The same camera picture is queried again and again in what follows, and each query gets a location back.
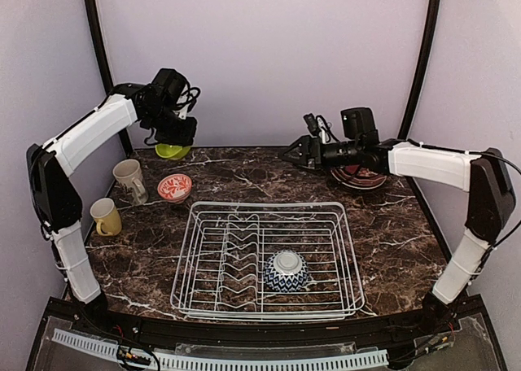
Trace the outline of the lime green bowl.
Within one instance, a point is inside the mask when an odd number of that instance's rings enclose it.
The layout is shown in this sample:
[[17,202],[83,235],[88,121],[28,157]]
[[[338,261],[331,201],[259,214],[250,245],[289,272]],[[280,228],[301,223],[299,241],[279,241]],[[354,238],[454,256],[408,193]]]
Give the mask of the lime green bowl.
[[172,146],[168,144],[157,144],[155,146],[155,152],[160,158],[171,160],[183,159],[190,149],[190,146]]

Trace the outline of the light green plate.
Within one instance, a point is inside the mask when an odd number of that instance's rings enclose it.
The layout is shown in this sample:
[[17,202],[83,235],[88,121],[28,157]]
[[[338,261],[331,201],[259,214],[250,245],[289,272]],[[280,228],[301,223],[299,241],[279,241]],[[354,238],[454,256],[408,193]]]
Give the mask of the light green plate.
[[338,183],[340,183],[341,185],[346,186],[348,188],[351,188],[351,189],[373,190],[373,189],[376,189],[376,188],[379,188],[380,186],[382,186],[385,183],[385,181],[387,180],[387,176],[385,176],[383,174],[381,174],[381,175],[383,175],[383,177],[378,178],[376,180],[357,180],[354,177],[347,178],[342,170],[342,168],[344,168],[344,167],[346,167],[346,166],[332,168],[331,175],[333,176],[334,179],[337,180]]

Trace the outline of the white red patterned bowl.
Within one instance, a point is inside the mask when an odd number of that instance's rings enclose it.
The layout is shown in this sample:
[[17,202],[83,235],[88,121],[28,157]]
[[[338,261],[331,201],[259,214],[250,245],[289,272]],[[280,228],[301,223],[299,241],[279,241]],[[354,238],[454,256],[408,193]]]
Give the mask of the white red patterned bowl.
[[182,203],[191,193],[193,182],[185,174],[172,174],[165,177],[157,186],[158,195],[170,203]]

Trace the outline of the white patterned tall mug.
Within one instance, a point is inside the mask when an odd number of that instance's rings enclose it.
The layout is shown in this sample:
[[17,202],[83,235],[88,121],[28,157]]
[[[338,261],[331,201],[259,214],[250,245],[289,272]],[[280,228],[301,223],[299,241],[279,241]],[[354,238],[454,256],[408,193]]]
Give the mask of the white patterned tall mug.
[[149,195],[142,176],[141,164],[136,159],[125,159],[119,162],[112,169],[112,174],[116,182],[131,195],[134,206],[147,202]]

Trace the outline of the yellow mug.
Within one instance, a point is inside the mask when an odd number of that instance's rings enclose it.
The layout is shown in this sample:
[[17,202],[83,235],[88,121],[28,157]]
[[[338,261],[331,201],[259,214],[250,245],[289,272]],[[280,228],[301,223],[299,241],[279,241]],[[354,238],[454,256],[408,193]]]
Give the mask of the yellow mug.
[[95,221],[96,232],[100,236],[116,236],[122,230],[120,214],[110,198],[99,199],[90,207],[90,215]]

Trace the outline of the blue white zigzag bowl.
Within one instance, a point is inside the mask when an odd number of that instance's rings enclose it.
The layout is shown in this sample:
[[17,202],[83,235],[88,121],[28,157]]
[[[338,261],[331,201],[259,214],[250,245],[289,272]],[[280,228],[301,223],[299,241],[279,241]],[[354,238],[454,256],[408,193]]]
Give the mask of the blue white zigzag bowl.
[[264,284],[276,293],[295,293],[309,280],[309,267],[304,257],[293,250],[272,254],[264,263]]

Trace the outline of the red floral plate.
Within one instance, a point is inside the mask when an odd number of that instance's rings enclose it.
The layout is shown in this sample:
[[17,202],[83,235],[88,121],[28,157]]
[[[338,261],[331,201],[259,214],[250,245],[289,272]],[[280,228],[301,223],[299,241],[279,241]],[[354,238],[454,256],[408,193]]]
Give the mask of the red floral plate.
[[342,168],[347,178],[354,177],[357,180],[376,180],[383,177],[383,175],[376,172],[372,172],[367,168],[363,168],[360,165],[349,165]]

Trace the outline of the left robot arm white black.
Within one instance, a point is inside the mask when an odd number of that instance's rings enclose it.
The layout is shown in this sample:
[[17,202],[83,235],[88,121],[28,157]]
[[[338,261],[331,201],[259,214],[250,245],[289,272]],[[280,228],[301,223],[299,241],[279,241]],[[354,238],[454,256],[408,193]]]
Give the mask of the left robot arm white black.
[[115,328],[107,297],[97,281],[81,230],[82,200],[70,181],[80,164],[106,141],[134,123],[160,143],[189,146],[196,120],[187,114],[200,90],[185,80],[173,84],[121,84],[92,111],[42,145],[26,152],[32,204],[55,265],[79,303],[82,320],[97,335]]

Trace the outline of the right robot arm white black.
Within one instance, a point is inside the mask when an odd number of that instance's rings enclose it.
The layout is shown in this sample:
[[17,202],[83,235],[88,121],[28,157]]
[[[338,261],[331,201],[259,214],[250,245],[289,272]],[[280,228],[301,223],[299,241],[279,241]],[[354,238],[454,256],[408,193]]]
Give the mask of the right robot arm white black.
[[360,165],[386,176],[433,184],[444,198],[456,193],[449,199],[448,213],[462,220],[460,239],[450,242],[450,260],[426,295],[424,309],[416,314],[415,325],[424,334],[445,323],[449,307],[509,236],[504,228],[516,207],[509,171],[516,167],[499,150],[464,151],[369,137],[324,143],[305,135],[283,147],[279,157],[304,168]]

